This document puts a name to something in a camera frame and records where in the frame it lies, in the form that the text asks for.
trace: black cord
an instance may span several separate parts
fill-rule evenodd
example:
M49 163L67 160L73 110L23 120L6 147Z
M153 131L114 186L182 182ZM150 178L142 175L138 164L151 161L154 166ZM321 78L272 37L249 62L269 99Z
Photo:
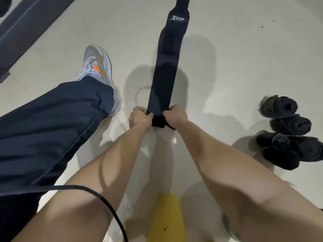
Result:
M54 190L71 190L71 189L77 189L77 190L82 190L82 191L88 192L88 193L94 195L96 198L100 199L112 212L114 218L116 219L116 221L121 229L124 241L128 242L126 231L125 231L117 213L115 212L115 210L111 206L111 204L102 195L95 192L94 190L91 190L88 187L84 187L84 186L80 186L80 185L57 185L57 186L38 186L38 187L31 186L31 187L18 188L16 190L1 191L0 196L22 195L22 194L30 194L30 193L42 193L42 192L48 192L48 191L54 191Z

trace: dark blue pants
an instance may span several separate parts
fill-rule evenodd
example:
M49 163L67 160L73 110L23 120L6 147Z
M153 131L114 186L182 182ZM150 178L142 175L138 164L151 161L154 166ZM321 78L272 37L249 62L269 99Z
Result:
M0 118L0 192L54 185L114 104L113 89L87 76L66 82ZM0 241L32 219L43 194L0 197Z

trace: black strap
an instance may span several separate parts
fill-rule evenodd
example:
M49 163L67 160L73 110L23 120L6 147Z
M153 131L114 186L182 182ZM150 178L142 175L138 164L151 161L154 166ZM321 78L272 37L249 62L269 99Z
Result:
M152 80L147 114L152 112L152 126L164 128L167 122L163 112L169 109L182 40L190 20L190 0L177 0L167 17L158 42L157 61Z
M99 193L95 192L94 190L91 190L88 187L80 186L80 185L57 185L57 186L38 186L38 187L22 187L18 188L15 190L9 190L9 191L1 191L0 196L8 196L8 195L22 195L22 194L30 194L30 193L43 193L43 192L48 192L48 191L53 191L53 190L72 190L72 189L77 189L77 190L82 190L86 191L92 195L94 195L96 198L100 199L112 212L114 218L116 219L121 232L123 234L123 238L125 242L128 242L128 238L126 235L126 231L122 225L122 222L120 221L117 213L111 206L111 204Z

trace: white shoe sole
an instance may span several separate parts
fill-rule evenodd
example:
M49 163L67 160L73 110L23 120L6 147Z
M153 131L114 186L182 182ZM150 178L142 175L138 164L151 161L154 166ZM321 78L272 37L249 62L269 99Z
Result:
M112 67L111 67L111 62L110 62L110 59L109 59L109 56L107 55L107 53L104 51L103 48L99 47L98 45L93 45L95 46L95 48L99 51L99 52L103 52L103 54L101 54L102 56L104 56L105 58L105 65L106 65L106 68L107 68L107 78L108 78L108 82L109 82L109 86L112 87L113 89L113 98L114 98L114 103L117 103L117 107L116 109L114 110L114 112L111 112L109 114L109 117L110 116L114 116L115 114L117 114L120 109L121 109L121 102L120 102L120 99L119 99L119 95L118 95L118 92L117 90L115 89L114 85L113 85L113 82L112 82Z

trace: beige floor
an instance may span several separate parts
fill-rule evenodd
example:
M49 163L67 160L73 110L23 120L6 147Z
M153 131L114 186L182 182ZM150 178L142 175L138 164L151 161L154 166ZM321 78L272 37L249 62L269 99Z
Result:
M121 111L109 128L103 124L79 150L59 183L111 146L128 128L133 107L147 106L159 34L174 4L175 0L76 0L0 85L0 114L5 114L74 80L88 44L106 49ZM260 130L269 130L269 120L257 111L266 95L296 100L298 113L313 123L309 135L322 139L322 10L323 0L191 0L172 103L184 106L189 118L212 136L257 159L249 141ZM323 162L301 163L294 171L262 163L323 207ZM118 210L123 221L130 219L132 241L145 240L154 199L168 190L181 198L188 241L229 240L221 210L180 136L169 129L151 130ZM119 241L115 224L109 236Z

